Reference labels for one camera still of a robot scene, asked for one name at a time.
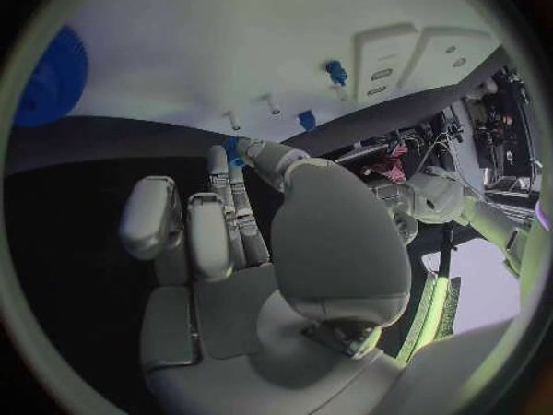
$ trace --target blue object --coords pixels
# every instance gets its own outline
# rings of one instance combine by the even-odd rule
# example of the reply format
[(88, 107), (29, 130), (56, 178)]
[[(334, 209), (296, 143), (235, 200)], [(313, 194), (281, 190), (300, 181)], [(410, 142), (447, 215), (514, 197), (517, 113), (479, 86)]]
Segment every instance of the blue object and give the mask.
[(246, 165), (246, 163), (243, 162), (243, 160), (238, 155), (238, 151), (236, 150), (238, 140), (240, 140), (239, 137), (232, 136), (231, 138), (227, 138), (227, 141), (223, 143), (223, 148), (225, 148), (225, 150), (227, 151), (227, 160), (229, 160), (229, 165), (232, 168), (241, 168)]
[(19, 101), (17, 126), (41, 126), (71, 111), (88, 76), (88, 58), (82, 41), (68, 27), (52, 40), (35, 67)]
[(300, 118), (300, 125), (307, 132), (311, 132), (315, 129), (315, 127), (317, 127), (317, 120), (315, 119), (312, 111), (305, 111), (304, 113), (300, 113), (298, 117)]
[(326, 72), (328, 72), (330, 79), (335, 85), (345, 86), (347, 80), (346, 69), (342, 67), (342, 64), (337, 60), (328, 62), (324, 67)]

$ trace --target blue plastic part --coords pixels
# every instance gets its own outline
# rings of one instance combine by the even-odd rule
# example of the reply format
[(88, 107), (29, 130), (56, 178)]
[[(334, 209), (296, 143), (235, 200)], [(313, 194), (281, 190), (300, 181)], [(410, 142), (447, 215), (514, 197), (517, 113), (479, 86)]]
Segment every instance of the blue plastic part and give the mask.
[(300, 113), (298, 117), (300, 118), (301, 127), (303, 127), (303, 129), (307, 132), (311, 132), (315, 129), (315, 127), (317, 127), (317, 120), (315, 119), (312, 111)]
[(231, 138), (227, 138), (227, 141), (223, 143), (223, 148), (225, 148), (225, 150), (227, 151), (227, 160), (229, 161), (229, 166), (232, 168), (241, 168), (246, 165), (246, 163), (243, 162), (243, 160), (238, 155), (238, 151), (236, 150), (238, 140), (240, 140), (239, 137), (232, 136)]
[(19, 101), (17, 126), (47, 125), (67, 115), (83, 93), (88, 58), (82, 41), (68, 27), (52, 40)]
[(326, 72), (328, 72), (330, 79), (335, 85), (345, 86), (347, 80), (346, 69), (342, 67), (342, 64), (337, 60), (328, 62), (324, 67)]

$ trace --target machinery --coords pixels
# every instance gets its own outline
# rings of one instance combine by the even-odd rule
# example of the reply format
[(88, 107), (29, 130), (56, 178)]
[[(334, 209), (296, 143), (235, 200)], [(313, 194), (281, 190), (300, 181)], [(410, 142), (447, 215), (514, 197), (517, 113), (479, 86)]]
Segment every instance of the machinery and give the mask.
[[(272, 260), (244, 163), (284, 194)], [(417, 387), (413, 374), (432, 374), (444, 356), (471, 349), (452, 339), (405, 365), (375, 348), (408, 304), (406, 245), (418, 221), (469, 224), (501, 249), (513, 274), (520, 270), (526, 229), (442, 168), (366, 185), (330, 160), (248, 138), (233, 138), (227, 152), (210, 149), (208, 168), (210, 192), (190, 197), (185, 218), (174, 182), (147, 177), (120, 228), (133, 256), (155, 260), (159, 287), (144, 318), (141, 362), (169, 413), (389, 413), (399, 404), (394, 391)], [(503, 329), (477, 337), (479, 346)], [(441, 391), (487, 353), (475, 351), (437, 384)], [(415, 398), (425, 401), (428, 389)]]

